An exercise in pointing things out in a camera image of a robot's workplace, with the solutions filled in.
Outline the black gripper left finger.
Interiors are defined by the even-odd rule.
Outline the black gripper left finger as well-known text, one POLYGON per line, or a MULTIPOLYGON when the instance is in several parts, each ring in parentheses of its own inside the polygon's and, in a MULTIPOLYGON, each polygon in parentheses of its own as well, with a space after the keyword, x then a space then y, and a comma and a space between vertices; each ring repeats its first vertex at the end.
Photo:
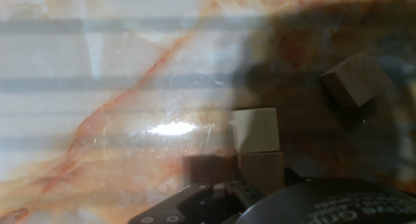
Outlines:
POLYGON ((248 186, 239 169, 231 179, 215 185, 191 184, 147 211, 129 224, 223 224, 234 223, 264 195, 248 186))

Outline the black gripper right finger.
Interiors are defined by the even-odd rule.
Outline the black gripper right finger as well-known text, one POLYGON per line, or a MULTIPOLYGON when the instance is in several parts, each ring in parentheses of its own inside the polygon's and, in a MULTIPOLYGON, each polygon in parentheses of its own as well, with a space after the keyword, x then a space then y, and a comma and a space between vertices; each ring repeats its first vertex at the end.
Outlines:
POLYGON ((299 176, 292 168, 285 168, 285 185, 292 186, 304 182, 304 178, 299 176))

